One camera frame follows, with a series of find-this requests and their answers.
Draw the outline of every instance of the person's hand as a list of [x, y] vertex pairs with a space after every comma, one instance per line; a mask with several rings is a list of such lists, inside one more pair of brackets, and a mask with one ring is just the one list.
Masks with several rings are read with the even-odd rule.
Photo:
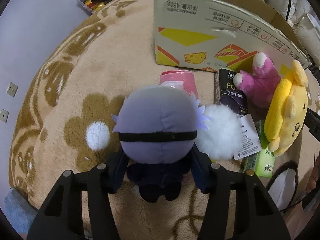
[[307, 183], [306, 191], [309, 193], [311, 190], [316, 188], [316, 182], [319, 179], [319, 166], [320, 166], [320, 155], [316, 159], [315, 166], [312, 169], [311, 176]]

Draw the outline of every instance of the white wall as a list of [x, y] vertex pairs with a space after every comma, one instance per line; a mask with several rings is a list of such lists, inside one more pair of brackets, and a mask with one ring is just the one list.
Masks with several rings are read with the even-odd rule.
[[[87, 13], [76, 0], [11, 0], [0, 16], [0, 207], [9, 191], [8, 159], [16, 119], [28, 87], [42, 63]], [[6, 94], [10, 82], [19, 88]]]

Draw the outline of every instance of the beige rug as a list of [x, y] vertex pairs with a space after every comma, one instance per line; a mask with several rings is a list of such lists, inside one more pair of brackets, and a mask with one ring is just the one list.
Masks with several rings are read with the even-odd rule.
[[[115, 123], [123, 99], [135, 89], [159, 83], [159, 76], [174, 67], [155, 63], [153, 45], [153, 0], [114, 0], [85, 20], [68, 36], [35, 76], [22, 109], [12, 141], [9, 160], [10, 185], [31, 205], [39, 208], [64, 170], [87, 171], [100, 163], [104, 152], [119, 147]], [[213, 103], [214, 73], [195, 71], [196, 86], [203, 104]], [[319, 85], [307, 70], [309, 107], [320, 111]], [[253, 116], [258, 109], [249, 109]], [[91, 150], [85, 140], [88, 125], [104, 122], [110, 142], [102, 151]], [[299, 174], [299, 195], [306, 186], [319, 143], [306, 127], [287, 153], [276, 159], [275, 170], [294, 161]], [[240, 171], [237, 162], [219, 162]], [[263, 179], [266, 185], [269, 180]], [[124, 182], [110, 196], [111, 207], [125, 240], [196, 239], [207, 196], [194, 183], [185, 184], [179, 198], [163, 197], [146, 203]], [[232, 236], [235, 195], [230, 197], [226, 238]], [[87, 198], [84, 195], [84, 224], [90, 229]]]

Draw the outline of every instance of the wall socket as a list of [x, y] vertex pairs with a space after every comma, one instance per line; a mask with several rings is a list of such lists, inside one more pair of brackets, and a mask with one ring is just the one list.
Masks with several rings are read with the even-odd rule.
[[8, 115], [9, 115], [9, 112], [4, 110], [4, 109], [1, 109], [0, 110], [0, 121], [2, 122], [7, 122], [8, 120]]
[[18, 90], [18, 86], [11, 82], [10, 85], [9, 85], [9, 88], [7, 90], [7, 94], [9, 96], [14, 97], [16, 95], [17, 90]]

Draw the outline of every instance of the paper tag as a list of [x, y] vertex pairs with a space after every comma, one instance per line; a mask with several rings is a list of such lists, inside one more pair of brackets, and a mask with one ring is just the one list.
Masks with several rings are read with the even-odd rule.
[[243, 139], [241, 150], [233, 154], [235, 160], [257, 153], [262, 149], [251, 114], [242, 116], [239, 120], [241, 122]]

